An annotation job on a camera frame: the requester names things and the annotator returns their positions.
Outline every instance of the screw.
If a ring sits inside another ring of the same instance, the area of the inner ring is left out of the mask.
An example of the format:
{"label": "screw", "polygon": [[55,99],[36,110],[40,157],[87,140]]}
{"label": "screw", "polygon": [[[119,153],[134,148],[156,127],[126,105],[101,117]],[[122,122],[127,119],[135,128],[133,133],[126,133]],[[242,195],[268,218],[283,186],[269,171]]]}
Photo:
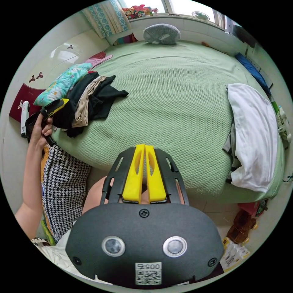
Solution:
{"label": "screw", "polygon": [[78,257],[74,256],[73,261],[76,265],[81,266],[81,260]]}
{"label": "screw", "polygon": [[217,261],[218,260],[215,257],[210,259],[208,262],[208,266],[214,266],[217,263]]}
{"label": "screw", "polygon": [[148,217],[150,214],[150,212],[146,209],[146,208],[143,208],[142,210],[139,211],[139,215],[142,217],[142,218],[146,218]]}

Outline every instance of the beige clothing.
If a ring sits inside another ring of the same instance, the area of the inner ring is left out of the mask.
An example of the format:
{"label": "beige clothing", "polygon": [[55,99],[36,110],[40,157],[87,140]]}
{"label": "beige clothing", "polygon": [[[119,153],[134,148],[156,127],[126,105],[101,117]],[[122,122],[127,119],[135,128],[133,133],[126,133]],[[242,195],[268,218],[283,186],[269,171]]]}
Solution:
{"label": "beige clothing", "polygon": [[78,101],[77,109],[75,111],[75,120],[72,122],[72,127],[81,127],[88,125],[89,96],[94,93],[97,86],[102,81],[104,81],[105,78],[106,76],[98,76],[85,88],[85,91]]}

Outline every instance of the window sill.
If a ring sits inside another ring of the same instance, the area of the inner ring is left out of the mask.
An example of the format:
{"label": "window sill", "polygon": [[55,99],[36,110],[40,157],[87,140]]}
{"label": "window sill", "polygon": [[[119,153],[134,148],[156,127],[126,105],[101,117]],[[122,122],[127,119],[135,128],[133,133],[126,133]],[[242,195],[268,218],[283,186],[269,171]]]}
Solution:
{"label": "window sill", "polygon": [[189,15],[180,15],[180,16],[175,16],[175,15],[168,15],[166,13],[162,13],[161,15],[157,15],[157,16],[145,16],[145,17],[140,17],[140,18],[136,18],[136,19],[131,19],[129,22],[134,22],[134,21],[139,21],[139,20],[145,20],[145,19],[157,19],[157,18],[177,18],[177,19],[188,19],[188,20],[191,20],[191,21],[195,21],[195,22],[200,22],[200,23],[205,23],[207,25],[210,25],[210,26],[213,26],[213,27],[216,27],[218,28],[219,30],[222,30],[224,31],[223,28],[219,27],[218,25],[216,25],[215,23],[211,22],[211,21],[200,21],[200,20],[197,20],[195,18],[193,18],[192,16],[189,16]]}

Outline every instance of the bed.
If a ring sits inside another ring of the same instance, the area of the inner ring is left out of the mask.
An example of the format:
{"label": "bed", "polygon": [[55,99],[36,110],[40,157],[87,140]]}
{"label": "bed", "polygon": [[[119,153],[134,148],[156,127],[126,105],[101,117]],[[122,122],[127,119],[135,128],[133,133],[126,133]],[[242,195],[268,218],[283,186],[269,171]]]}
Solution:
{"label": "bed", "polygon": [[93,70],[116,75],[113,86],[129,96],[117,99],[106,120],[90,122],[76,138],[55,131],[53,138],[63,150],[108,171],[121,151],[142,143],[154,145],[172,156],[189,197],[239,203],[278,193],[284,173],[280,137],[267,193],[225,183],[231,158],[222,147],[232,119],[225,85],[247,84],[267,97],[234,57],[184,41],[175,46],[135,42],[110,47],[107,54],[113,57]]}

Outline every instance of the qr code sticker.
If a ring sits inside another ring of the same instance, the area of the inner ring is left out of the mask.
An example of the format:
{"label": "qr code sticker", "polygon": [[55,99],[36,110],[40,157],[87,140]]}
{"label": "qr code sticker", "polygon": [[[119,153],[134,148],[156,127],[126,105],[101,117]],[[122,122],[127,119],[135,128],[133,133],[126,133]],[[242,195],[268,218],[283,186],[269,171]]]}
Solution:
{"label": "qr code sticker", "polygon": [[162,284],[162,263],[148,262],[135,263],[135,284],[136,285],[161,285]]}

